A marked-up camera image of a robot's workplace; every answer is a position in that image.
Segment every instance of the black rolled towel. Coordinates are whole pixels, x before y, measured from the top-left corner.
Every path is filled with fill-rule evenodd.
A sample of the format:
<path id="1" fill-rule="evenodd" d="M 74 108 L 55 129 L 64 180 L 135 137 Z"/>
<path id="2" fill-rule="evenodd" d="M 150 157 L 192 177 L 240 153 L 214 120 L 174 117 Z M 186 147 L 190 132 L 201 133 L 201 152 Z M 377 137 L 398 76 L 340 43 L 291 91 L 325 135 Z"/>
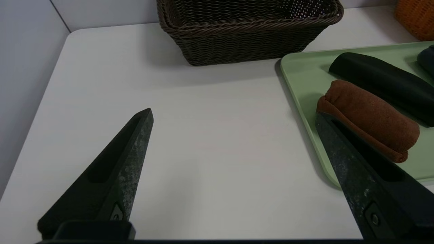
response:
<path id="1" fill-rule="evenodd" d="M 339 55 L 329 71 L 434 126 L 434 87 L 421 78 L 358 53 Z"/>

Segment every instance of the brown wicker basket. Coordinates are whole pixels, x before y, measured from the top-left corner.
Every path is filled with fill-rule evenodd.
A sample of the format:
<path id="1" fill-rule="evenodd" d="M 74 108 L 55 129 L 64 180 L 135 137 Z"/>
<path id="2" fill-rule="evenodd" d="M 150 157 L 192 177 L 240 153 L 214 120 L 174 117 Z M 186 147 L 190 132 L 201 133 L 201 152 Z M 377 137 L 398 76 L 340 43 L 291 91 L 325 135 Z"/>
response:
<path id="1" fill-rule="evenodd" d="M 395 18 L 419 40 L 434 40 L 434 0 L 399 0 Z"/>
<path id="2" fill-rule="evenodd" d="M 157 0 L 157 8 L 194 66 L 300 52 L 344 12 L 338 0 Z"/>

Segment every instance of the table surface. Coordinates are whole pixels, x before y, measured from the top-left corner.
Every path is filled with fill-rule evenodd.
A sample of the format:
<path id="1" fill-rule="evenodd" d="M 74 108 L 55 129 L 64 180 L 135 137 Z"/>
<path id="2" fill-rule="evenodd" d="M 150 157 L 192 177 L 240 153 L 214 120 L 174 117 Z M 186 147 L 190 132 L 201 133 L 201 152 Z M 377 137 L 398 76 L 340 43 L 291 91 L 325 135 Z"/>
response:
<path id="1" fill-rule="evenodd" d="M 348 9 L 305 51 L 416 41 L 392 11 Z M 38 219 L 147 107 L 137 239 L 360 238 L 277 62 L 191 67 L 157 23 L 73 32 L 0 201 L 0 242 L 39 241 Z"/>

